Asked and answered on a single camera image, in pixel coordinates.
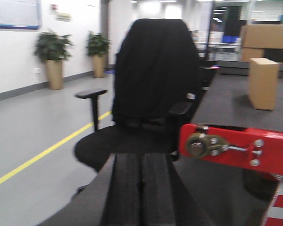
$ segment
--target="red and white striped pole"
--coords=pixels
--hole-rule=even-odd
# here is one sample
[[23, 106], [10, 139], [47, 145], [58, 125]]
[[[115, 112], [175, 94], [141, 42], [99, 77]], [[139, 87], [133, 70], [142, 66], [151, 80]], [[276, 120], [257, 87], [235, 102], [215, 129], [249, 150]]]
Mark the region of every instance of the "red and white striped pole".
[[283, 177], [280, 178], [278, 188], [261, 226], [283, 226]]

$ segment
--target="bulletin board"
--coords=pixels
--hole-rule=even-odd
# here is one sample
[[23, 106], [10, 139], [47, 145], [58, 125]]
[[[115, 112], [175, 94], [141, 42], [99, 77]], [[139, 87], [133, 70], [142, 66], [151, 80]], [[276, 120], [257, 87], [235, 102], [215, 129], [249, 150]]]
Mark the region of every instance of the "bulletin board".
[[0, 28], [39, 29], [41, 0], [0, 0]]

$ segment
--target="red metal bracket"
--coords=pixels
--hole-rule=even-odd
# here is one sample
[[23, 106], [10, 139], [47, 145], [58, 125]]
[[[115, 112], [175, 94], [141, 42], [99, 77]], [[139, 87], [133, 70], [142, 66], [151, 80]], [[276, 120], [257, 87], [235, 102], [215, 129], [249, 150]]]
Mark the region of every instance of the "red metal bracket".
[[[192, 157], [187, 151], [185, 145], [189, 136], [196, 132], [197, 125], [186, 124], [183, 125], [180, 132], [179, 150], [184, 156]], [[265, 173], [283, 175], [283, 133], [274, 132], [263, 129], [247, 128], [243, 131], [236, 131], [230, 129], [220, 129], [209, 127], [206, 134], [219, 135], [228, 143], [234, 144], [238, 147], [245, 148], [245, 152], [235, 150], [228, 150], [222, 152], [217, 156], [208, 155], [204, 160], [226, 164], [245, 169], [262, 171]], [[262, 151], [261, 155], [254, 154], [253, 151], [258, 150], [254, 145], [255, 140], [263, 140], [264, 145], [259, 149]], [[259, 160], [259, 165], [253, 166], [251, 161]]]

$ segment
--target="yellow floor line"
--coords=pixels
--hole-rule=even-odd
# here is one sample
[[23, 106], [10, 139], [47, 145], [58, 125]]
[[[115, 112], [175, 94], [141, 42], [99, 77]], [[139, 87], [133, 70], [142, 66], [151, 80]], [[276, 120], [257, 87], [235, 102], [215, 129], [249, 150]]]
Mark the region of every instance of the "yellow floor line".
[[[107, 117], [108, 115], [110, 115], [111, 112], [106, 112], [103, 115], [101, 115], [99, 117], [99, 120], [104, 119], [105, 117]], [[22, 170], [24, 170], [25, 168], [27, 168], [28, 166], [30, 166], [31, 164], [35, 163], [36, 161], [38, 161], [39, 159], [43, 158], [44, 156], [46, 156], [47, 154], [49, 154], [50, 152], [54, 151], [55, 149], [57, 149], [58, 147], [60, 147], [61, 145], [63, 145], [64, 143], [66, 143], [67, 141], [71, 140], [72, 138], [76, 137], [77, 135], [79, 135], [80, 133], [84, 132], [86, 129], [90, 128], [91, 126], [93, 126], [93, 122], [88, 123], [87, 125], [85, 125], [84, 127], [80, 128], [79, 130], [77, 130], [76, 132], [70, 134], [68, 137], [62, 139], [61, 141], [57, 142], [56, 144], [54, 144], [53, 146], [51, 146], [50, 148], [46, 149], [45, 151], [43, 151], [42, 153], [38, 154], [37, 156], [33, 157], [32, 159], [28, 160], [27, 162], [23, 163], [21, 166], [15, 168], [14, 170], [12, 170], [11, 172], [5, 174], [3, 177], [0, 178], [0, 184], [2, 184], [3, 182], [7, 181], [8, 179], [10, 179], [11, 177], [13, 177], [14, 175], [16, 175], [17, 173], [21, 172]]]

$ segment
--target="chair backrest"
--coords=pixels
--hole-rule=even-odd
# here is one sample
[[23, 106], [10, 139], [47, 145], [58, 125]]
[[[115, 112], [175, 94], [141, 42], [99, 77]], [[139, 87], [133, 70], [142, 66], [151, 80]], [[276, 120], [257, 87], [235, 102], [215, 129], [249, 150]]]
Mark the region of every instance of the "chair backrest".
[[199, 56], [179, 19], [139, 19], [115, 66], [114, 120], [167, 117], [170, 107], [200, 92]]

